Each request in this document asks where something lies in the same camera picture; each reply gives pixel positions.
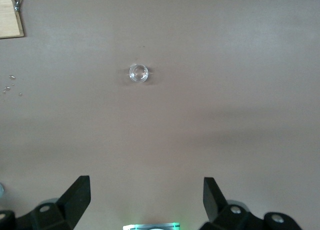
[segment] small glass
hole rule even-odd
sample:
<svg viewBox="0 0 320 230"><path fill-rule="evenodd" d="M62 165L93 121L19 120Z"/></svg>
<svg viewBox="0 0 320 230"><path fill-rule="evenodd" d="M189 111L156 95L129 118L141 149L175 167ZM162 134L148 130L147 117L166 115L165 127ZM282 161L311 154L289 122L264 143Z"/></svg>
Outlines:
<svg viewBox="0 0 320 230"><path fill-rule="evenodd" d="M143 83L149 76L148 68L142 64L133 64L130 66L129 77L133 82Z"/></svg>

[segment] metal screw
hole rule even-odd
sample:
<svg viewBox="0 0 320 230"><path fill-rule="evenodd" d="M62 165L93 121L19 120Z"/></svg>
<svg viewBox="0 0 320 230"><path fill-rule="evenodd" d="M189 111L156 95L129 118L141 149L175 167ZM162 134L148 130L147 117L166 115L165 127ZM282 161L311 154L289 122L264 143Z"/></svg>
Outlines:
<svg viewBox="0 0 320 230"><path fill-rule="evenodd" d="M16 12L20 12L21 2L22 2L22 0L17 0L17 1L15 2L14 10L15 10Z"/></svg>
<svg viewBox="0 0 320 230"><path fill-rule="evenodd" d="M234 214L240 214L241 213L241 209L237 206L232 206L231 207L231 212L233 212Z"/></svg>
<svg viewBox="0 0 320 230"><path fill-rule="evenodd" d="M43 213L43 212L46 212L50 209L50 206L43 206L42 208L40 208L40 212Z"/></svg>
<svg viewBox="0 0 320 230"><path fill-rule="evenodd" d="M282 224L282 223L285 222L285 220L284 220L280 215L278 215L278 214L273 214L273 215L271 216L271 218L272 218L273 221L275 221L275 222L277 222L277 223L279 223L279 224Z"/></svg>

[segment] metal clip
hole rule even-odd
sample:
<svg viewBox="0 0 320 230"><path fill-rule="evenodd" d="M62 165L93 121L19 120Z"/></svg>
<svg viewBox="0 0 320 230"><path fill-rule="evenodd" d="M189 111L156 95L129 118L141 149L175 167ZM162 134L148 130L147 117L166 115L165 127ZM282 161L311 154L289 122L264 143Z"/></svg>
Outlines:
<svg viewBox="0 0 320 230"><path fill-rule="evenodd" d="M21 2L22 2L22 0L17 0L17 1L15 2L14 10L15 10L16 12L20 12Z"/></svg>

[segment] wooden board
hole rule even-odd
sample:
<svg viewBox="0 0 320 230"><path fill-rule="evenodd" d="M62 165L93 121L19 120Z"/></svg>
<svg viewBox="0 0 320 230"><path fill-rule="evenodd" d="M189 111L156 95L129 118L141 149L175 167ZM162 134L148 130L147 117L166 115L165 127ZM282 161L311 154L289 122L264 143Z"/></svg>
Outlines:
<svg viewBox="0 0 320 230"><path fill-rule="evenodd" d="M15 0L0 0L0 39L24 35L20 16L14 9Z"/></svg>

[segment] black plastic part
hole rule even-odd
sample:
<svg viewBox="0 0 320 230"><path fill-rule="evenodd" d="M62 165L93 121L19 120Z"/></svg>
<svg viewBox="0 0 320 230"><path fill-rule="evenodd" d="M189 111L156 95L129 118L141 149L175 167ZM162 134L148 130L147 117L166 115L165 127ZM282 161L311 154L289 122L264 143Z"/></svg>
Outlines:
<svg viewBox="0 0 320 230"><path fill-rule="evenodd" d="M208 215L200 230L302 230L288 215L279 212L269 212L260 219L238 205L229 205L219 186L212 177L205 177L203 184L203 205ZM237 207L238 212L231 211ZM279 215L283 222L273 220L273 215Z"/></svg>
<svg viewBox="0 0 320 230"><path fill-rule="evenodd" d="M272 219L273 215L279 215L280 217L282 217L283 222L274 221ZM272 230L302 230L295 220L293 220L290 216L280 212L268 212L266 215L264 215L264 221Z"/></svg>
<svg viewBox="0 0 320 230"><path fill-rule="evenodd" d="M13 211L0 211L0 230L73 230L91 201L90 178L80 176L57 203L44 203L15 218Z"/></svg>
<svg viewBox="0 0 320 230"><path fill-rule="evenodd" d="M218 216L218 213L228 205L218 184L212 177L205 177L203 181L203 205L211 223Z"/></svg>

